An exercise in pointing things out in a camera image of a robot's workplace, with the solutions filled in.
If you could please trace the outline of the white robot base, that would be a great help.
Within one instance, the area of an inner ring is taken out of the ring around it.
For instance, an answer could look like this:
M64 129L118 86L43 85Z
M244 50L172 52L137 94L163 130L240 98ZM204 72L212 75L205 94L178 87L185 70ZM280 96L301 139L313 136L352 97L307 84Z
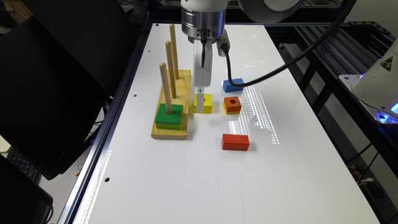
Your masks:
M397 42L362 75L340 75L378 125L397 126Z

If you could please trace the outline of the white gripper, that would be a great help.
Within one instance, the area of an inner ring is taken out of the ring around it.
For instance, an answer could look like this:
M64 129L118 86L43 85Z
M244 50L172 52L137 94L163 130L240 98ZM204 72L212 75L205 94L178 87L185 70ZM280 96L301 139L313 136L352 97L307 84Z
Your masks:
M204 87L211 84L213 47L216 43L218 55L225 57L225 50L229 50L230 42L227 30L225 29L221 36L216 39L208 39L203 45L200 39L193 41L193 86L196 89L197 106L196 112L203 113L204 107Z

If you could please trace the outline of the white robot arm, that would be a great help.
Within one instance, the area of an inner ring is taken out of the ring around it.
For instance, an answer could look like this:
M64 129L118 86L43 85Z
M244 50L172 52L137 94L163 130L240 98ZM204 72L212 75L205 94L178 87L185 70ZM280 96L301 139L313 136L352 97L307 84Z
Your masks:
M198 113L204 109L205 88L211 84L213 47L227 43L224 30L226 9L230 0L182 1L182 31L194 44L193 86L196 88ZM240 0L243 12L254 22L280 22L291 16L303 0Z

